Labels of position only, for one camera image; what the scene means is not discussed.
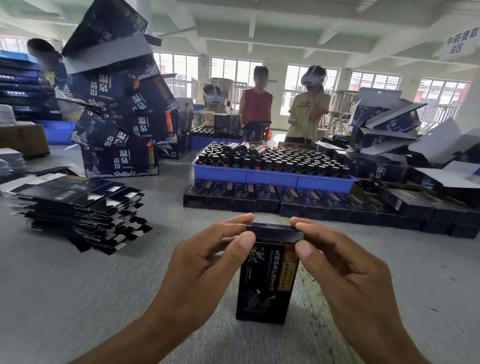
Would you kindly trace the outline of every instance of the white sign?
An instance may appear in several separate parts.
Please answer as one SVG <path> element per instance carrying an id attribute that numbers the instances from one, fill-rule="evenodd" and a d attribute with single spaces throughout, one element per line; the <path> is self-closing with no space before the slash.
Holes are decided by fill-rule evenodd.
<path id="1" fill-rule="evenodd" d="M 450 58 L 473 53 L 480 40 L 479 27 L 480 24 L 476 24 L 451 34 L 444 42 L 444 47 L 440 52 L 438 60 L 449 60 Z"/>

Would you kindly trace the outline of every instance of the blue tray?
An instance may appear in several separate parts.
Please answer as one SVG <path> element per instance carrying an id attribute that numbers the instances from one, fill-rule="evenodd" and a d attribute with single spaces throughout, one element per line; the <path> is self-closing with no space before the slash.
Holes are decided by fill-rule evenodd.
<path id="1" fill-rule="evenodd" d="M 236 183 L 264 183 L 277 187 L 295 188 L 298 190 L 316 190 L 350 193 L 355 177 L 334 178 L 310 176 L 305 174 L 272 172 L 269 170 L 250 170 L 245 168 L 225 168 L 196 164 L 193 161 L 193 171 L 196 180 L 211 180 Z"/>
<path id="2" fill-rule="evenodd" d="M 192 150 L 202 150 L 206 146 L 210 145 L 212 142 L 225 142 L 225 143 L 243 143 L 243 140 L 238 139 L 222 139 L 222 138 L 205 138 L 202 136 L 192 136 L 190 137 L 190 145 Z"/>
<path id="3" fill-rule="evenodd" d="M 52 120 L 37 120 L 36 122 L 43 125 L 48 144 L 63 146 L 75 144 L 70 140 L 70 137 L 75 129 L 76 122 Z"/>

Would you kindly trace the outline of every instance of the hand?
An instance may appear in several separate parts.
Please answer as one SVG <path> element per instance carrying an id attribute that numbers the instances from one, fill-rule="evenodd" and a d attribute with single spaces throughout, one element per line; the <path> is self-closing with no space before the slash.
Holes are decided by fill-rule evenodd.
<path id="1" fill-rule="evenodd" d="M 291 218 L 290 224 L 305 233 L 297 255 L 364 362 L 428 363 L 403 326 L 388 265 L 340 231 L 304 218 Z"/>
<path id="2" fill-rule="evenodd" d="M 175 247 L 160 290 L 142 318 L 153 331 L 172 337 L 170 350 L 215 311 L 255 243 L 255 234 L 244 225 L 253 219 L 247 214 L 218 222 Z M 215 255 L 223 250 L 222 256 Z"/>

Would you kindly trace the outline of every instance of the person in red shirt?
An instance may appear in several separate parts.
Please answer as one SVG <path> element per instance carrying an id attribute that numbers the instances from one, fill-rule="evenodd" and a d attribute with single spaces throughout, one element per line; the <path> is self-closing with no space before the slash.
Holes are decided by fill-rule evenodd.
<path id="1" fill-rule="evenodd" d="M 256 66 L 253 70 L 255 87 L 245 90 L 241 95 L 239 114 L 241 123 L 251 121 L 272 121 L 272 94 L 265 91 L 268 81 L 268 68 Z"/>

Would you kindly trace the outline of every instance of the person in yellow t-shirt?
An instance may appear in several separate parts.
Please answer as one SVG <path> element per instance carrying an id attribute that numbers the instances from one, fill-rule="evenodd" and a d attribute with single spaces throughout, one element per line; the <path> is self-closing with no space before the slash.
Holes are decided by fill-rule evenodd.
<path id="1" fill-rule="evenodd" d="M 293 100 L 286 143 L 311 144 L 317 141 L 318 124 L 321 117 L 328 113 L 330 105 L 330 95 L 324 93 L 325 78 L 326 69 L 320 66 L 311 66 L 301 78 L 307 92 L 296 95 Z"/>

